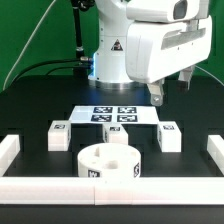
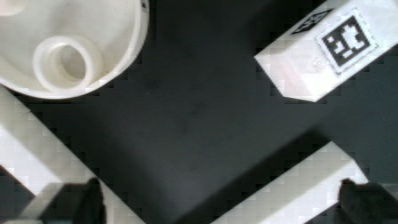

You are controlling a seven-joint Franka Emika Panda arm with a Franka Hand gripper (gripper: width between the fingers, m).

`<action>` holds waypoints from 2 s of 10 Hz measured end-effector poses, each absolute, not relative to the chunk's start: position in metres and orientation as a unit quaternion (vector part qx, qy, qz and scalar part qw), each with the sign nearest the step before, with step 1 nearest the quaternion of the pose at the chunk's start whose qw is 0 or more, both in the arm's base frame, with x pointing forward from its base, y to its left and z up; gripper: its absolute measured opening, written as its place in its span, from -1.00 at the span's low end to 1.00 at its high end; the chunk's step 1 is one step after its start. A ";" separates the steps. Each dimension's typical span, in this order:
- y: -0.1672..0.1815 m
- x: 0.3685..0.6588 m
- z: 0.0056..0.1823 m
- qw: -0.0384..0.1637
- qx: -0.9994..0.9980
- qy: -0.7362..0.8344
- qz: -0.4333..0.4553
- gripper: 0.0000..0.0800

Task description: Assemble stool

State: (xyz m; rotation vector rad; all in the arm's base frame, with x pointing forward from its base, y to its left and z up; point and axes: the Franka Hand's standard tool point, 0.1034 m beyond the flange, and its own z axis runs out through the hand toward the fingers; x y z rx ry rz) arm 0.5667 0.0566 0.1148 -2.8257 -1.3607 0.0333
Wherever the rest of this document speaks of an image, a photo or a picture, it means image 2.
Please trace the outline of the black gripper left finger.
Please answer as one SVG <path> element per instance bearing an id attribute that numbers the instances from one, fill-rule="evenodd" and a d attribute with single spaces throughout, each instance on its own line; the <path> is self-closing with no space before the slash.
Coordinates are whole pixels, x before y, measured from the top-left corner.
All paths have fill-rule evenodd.
<path id="1" fill-rule="evenodd" d="M 17 217 L 20 224 L 106 224 L 99 180 L 49 183 Z"/>

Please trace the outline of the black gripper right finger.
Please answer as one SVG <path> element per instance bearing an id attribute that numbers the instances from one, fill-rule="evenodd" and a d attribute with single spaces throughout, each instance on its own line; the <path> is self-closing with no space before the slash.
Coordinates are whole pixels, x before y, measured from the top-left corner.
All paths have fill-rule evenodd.
<path id="1" fill-rule="evenodd" d="M 398 224 L 398 184 L 340 181 L 333 224 Z"/>

